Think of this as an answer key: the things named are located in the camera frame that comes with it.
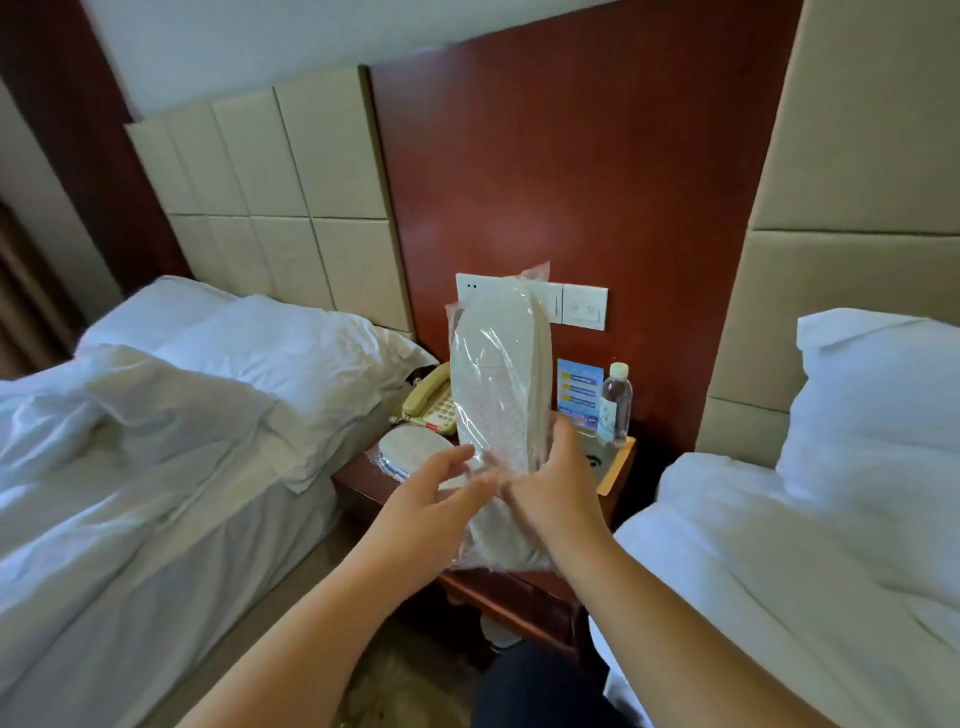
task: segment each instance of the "light switch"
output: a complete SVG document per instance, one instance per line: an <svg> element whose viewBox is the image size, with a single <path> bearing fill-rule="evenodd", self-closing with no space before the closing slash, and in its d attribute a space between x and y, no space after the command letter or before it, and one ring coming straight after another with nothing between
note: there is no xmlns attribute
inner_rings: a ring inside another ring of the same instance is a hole
<svg viewBox="0 0 960 728"><path fill-rule="evenodd" d="M607 289L564 283L563 323L602 331L607 324Z"/></svg>
<svg viewBox="0 0 960 728"><path fill-rule="evenodd" d="M471 273L457 274L457 299L466 301L481 291L494 293L502 286L512 286L516 279L497 278L495 276L475 276ZM559 324L563 318L564 285L547 280L527 280L527 286L540 305L551 324Z"/></svg>

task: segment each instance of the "plastic bottle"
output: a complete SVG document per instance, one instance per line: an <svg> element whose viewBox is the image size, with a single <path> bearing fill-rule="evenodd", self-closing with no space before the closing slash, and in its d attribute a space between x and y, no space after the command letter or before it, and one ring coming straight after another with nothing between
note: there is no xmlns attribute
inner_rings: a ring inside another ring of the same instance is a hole
<svg viewBox="0 0 960 728"><path fill-rule="evenodd" d="M630 405L634 400L634 388L627 379L630 367L622 361L610 365L608 376L600 387L600 417L597 437L606 443L620 445L627 440L627 425L630 423Z"/></svg>

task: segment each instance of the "headboard panel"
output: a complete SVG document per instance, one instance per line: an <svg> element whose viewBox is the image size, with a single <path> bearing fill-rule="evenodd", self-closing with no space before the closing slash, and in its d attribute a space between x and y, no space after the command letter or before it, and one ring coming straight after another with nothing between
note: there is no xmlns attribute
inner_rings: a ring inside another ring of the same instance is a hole
<svg viewBox="0 0 960 728"><path fill-rule="evenodd" d="M960 326L958 21L948 0L805 3L697 449L776 463L800 316Z"/></svg>
<svg viewBox="0 0 960 728"><path fill-rule="evenodd" d="M128 127L194 275L413 332L366 73L311 73Z"/></svg>

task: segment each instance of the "beige telephone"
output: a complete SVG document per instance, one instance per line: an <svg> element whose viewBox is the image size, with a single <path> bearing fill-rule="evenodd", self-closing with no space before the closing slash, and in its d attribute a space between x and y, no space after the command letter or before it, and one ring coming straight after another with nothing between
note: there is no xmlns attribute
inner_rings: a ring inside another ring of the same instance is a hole
<svg viewBox="0 0 960 728"><path fill-rule="evenodd" d="M457 411L450 390L450 362L425 376L403 403L403 422L429 427L444 437L457 431Z"/></svg>

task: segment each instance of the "curtain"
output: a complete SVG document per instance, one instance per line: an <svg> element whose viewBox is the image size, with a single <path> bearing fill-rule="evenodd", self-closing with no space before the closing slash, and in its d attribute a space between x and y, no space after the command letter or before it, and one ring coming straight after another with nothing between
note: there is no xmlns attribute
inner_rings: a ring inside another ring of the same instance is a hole
<svg viewBox="0 0 960 728"><path fill-rule="evenodd" d="M0 379L66 361L83 328L79 309L0 203Z"/></svg>

